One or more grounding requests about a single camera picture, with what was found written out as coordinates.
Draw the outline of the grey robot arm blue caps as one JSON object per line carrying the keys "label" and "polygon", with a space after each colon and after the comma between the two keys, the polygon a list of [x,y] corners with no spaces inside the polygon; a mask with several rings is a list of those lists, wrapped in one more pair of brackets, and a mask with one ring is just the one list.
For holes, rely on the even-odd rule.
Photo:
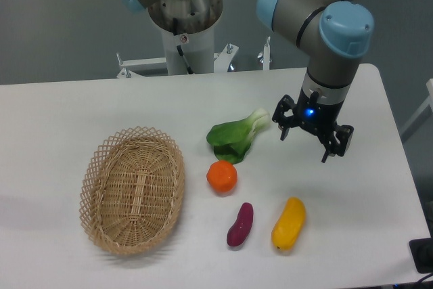
{"label": "grey robot arm blue caps", "polygon": [[[171,75],[216,71],[213,29],[222,0],[122,0],[147,10],[164,39]],[[371,13],[355,0],[257,0],[256,15],[270,30],[309,55],[298,99],[285,95],[271,120],[286,136],[300,127],[316,136],[325,156],[343,156],[353,128],[337,117],[374,30]]]}

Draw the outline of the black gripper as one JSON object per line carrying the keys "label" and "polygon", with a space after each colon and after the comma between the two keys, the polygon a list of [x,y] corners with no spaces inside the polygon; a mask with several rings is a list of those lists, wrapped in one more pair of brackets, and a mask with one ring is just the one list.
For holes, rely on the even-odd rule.
{"label": "black gripper", "polygon": [[316,135],[325,148],[321,159],[325,163],[330,156],[343,157],[352,139],[354,127],[338,125],[336,122],[343,103],[344,101],[333,105],[311,103],[311,99],[301,89],[297,104],[287,94],[279,100],[272,121],[278,124],[281,141],[295,127]]}

